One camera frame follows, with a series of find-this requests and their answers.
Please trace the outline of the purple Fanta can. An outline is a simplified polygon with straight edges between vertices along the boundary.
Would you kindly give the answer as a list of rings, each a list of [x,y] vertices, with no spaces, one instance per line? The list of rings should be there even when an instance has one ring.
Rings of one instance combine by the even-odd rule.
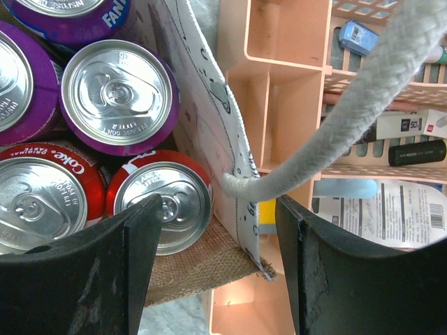
[[[79,49],[108,38],[124,38],[135,31],[134,1],[3,1],[6,10],[41,38]]]
[[[1,22],[1,146],[58,137],[62,63],[18,27]]]

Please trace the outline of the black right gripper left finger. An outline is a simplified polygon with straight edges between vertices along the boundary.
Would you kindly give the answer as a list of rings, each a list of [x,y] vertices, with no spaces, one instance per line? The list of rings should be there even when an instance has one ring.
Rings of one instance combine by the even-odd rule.
[[[136,334],[161,234],[151,195],[69,237],[1,256],[2,334]]]

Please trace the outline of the purple soda can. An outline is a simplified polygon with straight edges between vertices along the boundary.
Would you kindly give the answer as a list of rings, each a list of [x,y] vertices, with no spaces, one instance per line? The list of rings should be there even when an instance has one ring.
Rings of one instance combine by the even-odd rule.
[[[180,94],[157,54],[108,39],[71,57],[59,102],[66,123],[87,146],[112,156],[135,156],[154,149],[173,131]]]

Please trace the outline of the red Coca-Cola can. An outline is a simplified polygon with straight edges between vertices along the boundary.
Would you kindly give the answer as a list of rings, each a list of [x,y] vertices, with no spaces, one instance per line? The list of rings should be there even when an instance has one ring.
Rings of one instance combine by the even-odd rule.
[[[153,150],[123,164],[105,201],[109,217],[152,194],[162,202],[163,224],[157,255],[172,255],[197,242],[212,217],[212,183],[194,159],[173,150]]]
[[[25,253],[98,223],[109,182],[98,154],[81,144],[1,148],[1,253]]]

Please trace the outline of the canvas bag with rope handles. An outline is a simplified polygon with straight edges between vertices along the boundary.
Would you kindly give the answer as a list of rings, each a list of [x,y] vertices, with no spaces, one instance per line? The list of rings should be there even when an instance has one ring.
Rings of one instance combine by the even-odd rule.
[[[205,130],[183,130],[178,142],[212,178],[214,209],[211,230],[191,251],[158,256],[145,299],[155,306],[200,294],[272,268],[260,256],[258,203],[277,198],[299,186],[339,158],[366,131],[384,108],[409,83],[430,47],[446,32],[445,1],[404,1],[366,60],[359,77],[343,93],[328,124],[318,130],[290,159],[261,177],[249,150],[246,129],[233,92],[200,30],[191,4],[182,1],[180,14],[172,1],[139,1],[139,29],[154,35],[157,18],[166,18],[168,40],[177,42],[179,26],[186,41],[175,51],[175,72],[183,104],[195,117],[205,118]]]

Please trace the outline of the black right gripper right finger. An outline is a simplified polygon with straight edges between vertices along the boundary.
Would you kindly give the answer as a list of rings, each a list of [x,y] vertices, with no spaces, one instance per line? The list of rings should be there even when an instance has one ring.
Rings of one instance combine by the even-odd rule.
[[[445,334],[446,241],[412,252],[367,241],[276,200],[297,334]]]

